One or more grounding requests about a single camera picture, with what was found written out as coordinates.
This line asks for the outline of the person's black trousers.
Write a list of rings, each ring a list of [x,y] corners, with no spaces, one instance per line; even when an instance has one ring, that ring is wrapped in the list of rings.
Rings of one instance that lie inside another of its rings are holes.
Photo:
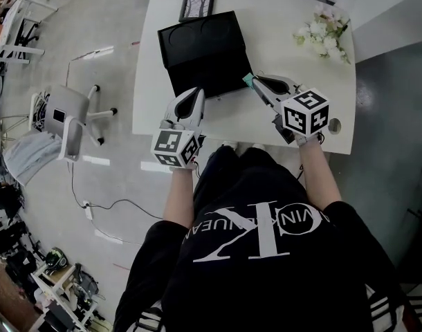
[[[206,186],[219,190],[228,189],[250,170],[259,170],[268,176],[272,174],[280,183],[301,185],[287,168],[279,165],[266,151],[250,147],[238,156],[232,147],[222,145],[209,157],[196,188]]]

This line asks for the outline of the person's left forearm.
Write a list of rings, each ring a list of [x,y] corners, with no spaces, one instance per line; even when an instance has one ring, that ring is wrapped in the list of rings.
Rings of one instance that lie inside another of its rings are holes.
[[[174,169],[163,219],[191,228],[194,222],[193,177],[191,169]]]

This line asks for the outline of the green black helmet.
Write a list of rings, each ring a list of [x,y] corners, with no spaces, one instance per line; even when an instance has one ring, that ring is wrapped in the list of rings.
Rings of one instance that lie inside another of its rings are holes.
[[[45,263],[45,273],[47,275],[52,275],[53,273],[67,267],[68,259],[61,249],[54,247],[47,253]]]

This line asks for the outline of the white side table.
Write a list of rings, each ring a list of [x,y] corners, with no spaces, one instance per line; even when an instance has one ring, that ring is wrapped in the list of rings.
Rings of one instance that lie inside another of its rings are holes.
[[[0,33],[0,62],[29,64],[29,59],[19,59],[20,55],[43,55],[44,49],[31,48],[16,44],[16,38],[21,29],[21,25],[25,21],[38,24],[42,22],[34,18],[32,15],[28,16],[28,11],[32,5],[45,8],[50,11],[49,15],[57,12],[59,8],[49,3],[40,0],[16,0],[7,12],[6,18],[3,20]]]

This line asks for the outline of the grey cloth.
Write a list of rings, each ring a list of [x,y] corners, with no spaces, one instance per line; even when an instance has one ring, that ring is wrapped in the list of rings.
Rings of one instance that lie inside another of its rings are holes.
[[[39,170],[57,159],[61,148],[60,136],[47,131],[29,131],[3,151],[3,160],[9,174],[25,187]]]

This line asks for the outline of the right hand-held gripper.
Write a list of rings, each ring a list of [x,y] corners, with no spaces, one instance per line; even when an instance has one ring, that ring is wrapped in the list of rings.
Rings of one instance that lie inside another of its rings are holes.
[[[294,81],[278,75],[258,75],[253,87],[272,103],[277,114],[273,124],[287,144],[295,141],[295,135],[318,135],[329,123],[330,100],[316,88],[295,93]]]

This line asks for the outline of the white shelf rack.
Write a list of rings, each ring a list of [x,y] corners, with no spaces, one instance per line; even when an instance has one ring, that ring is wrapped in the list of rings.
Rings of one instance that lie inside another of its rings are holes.
[[[89,304],[88,310],[82,310],[83,317],[79,318],[74,311],[77,308],[77,298],[72,297],[73,279],[75,277],[75,266],[68,265],[59,272],[54,272],[52,275],[46,275],[46,264],[39,267],[35,272],[31,273],[33,281],[38,285],[46,298],[61,306],[65,313],[69,316],[72,323],[75,324],[72,331],[77,329],[80,332],[89,332],[88,323],[98,307],[98,301],[94,299]]]

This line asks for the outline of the white flower bouquet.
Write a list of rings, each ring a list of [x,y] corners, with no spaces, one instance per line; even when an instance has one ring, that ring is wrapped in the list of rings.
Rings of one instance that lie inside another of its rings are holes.
[[[298,46],[306,46],[324,59],[332,59],[337,63],[350,64],[346,50],[340,39],[348,28],[350,18],[332,6],[319,3],[314,10],[313,20],[293,33]]]

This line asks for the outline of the black picture frame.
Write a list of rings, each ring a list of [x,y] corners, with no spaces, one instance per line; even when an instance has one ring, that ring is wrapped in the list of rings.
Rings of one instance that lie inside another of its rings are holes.
[[[208,17],[213,13],[214,0],[183,0],[178,18],[180,23]]]

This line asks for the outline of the black box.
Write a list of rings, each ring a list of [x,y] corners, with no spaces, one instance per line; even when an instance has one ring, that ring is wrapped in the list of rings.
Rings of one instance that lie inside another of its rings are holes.
[[[176,97],[195,87],[206,98],[247,87],[244,78],[252,69],[235,11],[164,28],[158,40]]]

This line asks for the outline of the white desk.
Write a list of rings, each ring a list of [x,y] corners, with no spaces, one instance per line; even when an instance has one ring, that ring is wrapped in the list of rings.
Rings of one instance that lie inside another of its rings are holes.
[[[163,66],[157,32],[178,21],[182,0],[149,0],[140,39],[134,87],[132,131],[152,135],[163,119],[174,92]],[[350,154],[356,110],[354,61],[336,63],[298,46],[293,33],[310,21],[315,0],[215,0],[214,11],[234,11],[254,72],[289,77],[329,98],[330,118],[340,131],[324,133],[323,150]],[[284,145],[272,121],[274,112],[251,89],[212,98],[201,122],[209,139]]]
[[[422,0],[355,0],[349,16],[357,63],[422,42]]]

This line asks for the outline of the person's black printed t-shirt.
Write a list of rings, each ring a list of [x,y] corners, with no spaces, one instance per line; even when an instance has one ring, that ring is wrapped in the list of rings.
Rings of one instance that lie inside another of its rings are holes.
[[[149,229],[113,330],[159,303],[167,332],[391,332],[405,301],[350,205],[319,210],[288,170],[251,167],[190,228]]]

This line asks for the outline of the grey office chair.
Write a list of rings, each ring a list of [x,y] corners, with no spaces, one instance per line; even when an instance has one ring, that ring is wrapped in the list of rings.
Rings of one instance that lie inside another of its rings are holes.
[[[29,129],[33,128],[35,107],[42,103],[45,106],[42,129],[62,138],[62,148],[57,158],[72,163],[76,162],[80,156],[83,135],[87,135],[95,146],[99,147],[104,144],[104,137],[96,135],[93,130],[93,121],[111,118],[118,113],[116,108],[95,113],[89,111],[93,96],[99,92],[100,87],[97,84],[92,86],[86,95],[67,86],[53,85],[42,93],[33,94],[28,117]],[[53,109],[66,112],[64,124],[53,120]]]

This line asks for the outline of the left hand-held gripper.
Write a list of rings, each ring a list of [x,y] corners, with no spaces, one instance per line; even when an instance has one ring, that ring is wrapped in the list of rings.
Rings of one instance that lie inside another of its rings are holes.
[[[203,119],[205,91],[194,87],[175,97],[152,138],[151,153],[165,166],[193,169],[205,136]]]

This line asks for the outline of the person's right forearm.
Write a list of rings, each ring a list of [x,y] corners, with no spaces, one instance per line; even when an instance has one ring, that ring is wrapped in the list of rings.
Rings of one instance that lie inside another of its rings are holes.
[[[318,138],[296,135],[295,140],[300,151],[306,193],[310,202],[320,210],[325,210],[332,203],[341,201],[340,191]]]

